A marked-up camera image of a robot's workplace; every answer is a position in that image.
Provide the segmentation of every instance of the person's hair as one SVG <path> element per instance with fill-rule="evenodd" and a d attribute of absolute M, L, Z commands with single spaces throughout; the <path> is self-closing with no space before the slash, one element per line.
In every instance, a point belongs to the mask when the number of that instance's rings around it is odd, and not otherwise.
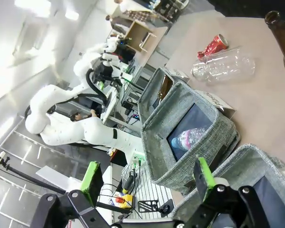
<path fill-rule="evenodd" d="M 71 121 L 72 121 L 72 122 L 76 122 L 76 121 L 77 121 L 76 116 L 79 115 L 79 114 L 80 114 L 80 113 L 75 113 L 75 114 L 71 115 L 71 116 L 70 116 Z"/>

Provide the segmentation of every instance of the water bottle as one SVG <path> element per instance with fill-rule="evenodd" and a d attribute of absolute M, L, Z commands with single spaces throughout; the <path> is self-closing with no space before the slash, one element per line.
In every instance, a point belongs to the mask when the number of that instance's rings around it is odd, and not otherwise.
<path fill-rule="evenodd" d="M 172 147 L 183 151 L 189 150 L 206 132 L 204 128 L 193 128 L 182 132 L 171 141 Z"/>

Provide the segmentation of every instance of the screw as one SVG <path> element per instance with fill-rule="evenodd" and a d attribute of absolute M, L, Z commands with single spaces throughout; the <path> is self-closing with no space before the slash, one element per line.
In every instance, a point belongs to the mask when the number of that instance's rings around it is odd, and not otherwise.
<path fill-rule="evenodd" d="M 243 188 L 242 192 L 245 194 L 249 193 L 249 188 Z"/>
<path fill-rule="evenodd" d="M 218 186 L 218 192 L 223 192 L 225 190 L 224 186 Z"/>
<path fill-rule="evenodd" d="M 185 224 L 180 223 L 180 224 L 178 224 L 178 225 L 176 226 L 176 228 L 183 228 L 183 227 L 184 227 L 184 225 L 185 225 Z"/>

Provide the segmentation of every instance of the plaid shirt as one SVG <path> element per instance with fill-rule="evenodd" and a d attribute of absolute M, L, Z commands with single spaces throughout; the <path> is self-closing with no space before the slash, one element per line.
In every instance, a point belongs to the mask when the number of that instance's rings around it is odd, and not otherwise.
<path fill-rule="evenodd" d="M 151 12 L 148 11 L 126 11 L 123 13 L 125 16 L 133 19 L 133 20 L 138 20 L 141 22 L 146 22 L 147 20 L 150 20 L 150 16 L 152 15 Z"/>

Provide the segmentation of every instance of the fabric basket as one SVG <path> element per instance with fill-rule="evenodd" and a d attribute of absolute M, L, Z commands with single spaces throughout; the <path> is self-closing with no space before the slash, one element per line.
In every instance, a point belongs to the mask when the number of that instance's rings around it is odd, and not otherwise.
<path fill-rule="evenodd" d="M 157 99 L 157 95 L 162 86 L 162 81 L 165 75 L 167 75 L 171 79 L 171 81 L 173 82 L 173 85 L 176 82 L 179 82 L 182 80 L 180 77 L 170 75 L 169 71 L 164 67 L 163 68 L 160 67 L 154 72 L 148 85 L 144 89 L 137 103 L 138 114 L 139 114 L 139 118 L 142 124 L 146 122 L 146 120 L 149 118 L 151 113 L 153 113 L 155 110 L 155 108 L 153 107 L 153 104 Z"/>
<path fill-rule="evenodd" d="M 245 185 L 254 186 L 266 177 L 285 205 L 285 177 L 281 169 L 285 170 L 285 164 L 280 160 L 270 157 L 254 145 L 246 144 L 232 153 L 213 172 L 213 176 L 225 178 L 234 190 Z M 174 208 L 172 216 L 186 222 L 200 204 L 201 198 L 195 188 Z"/>
<path fill-rule="evenodd" d="M 202 138 L 176 161 L 167 137 L 193 104 L 212 124 Z M 141 133 L 151 181 L 183 194 L 188 194 L 195 187 L 192 175 L 197 155 L 210 164 L 220 154 L 220 164 L 240 140 L 234 123 L 183 82 L 175 83 L 144 123 Z"/>

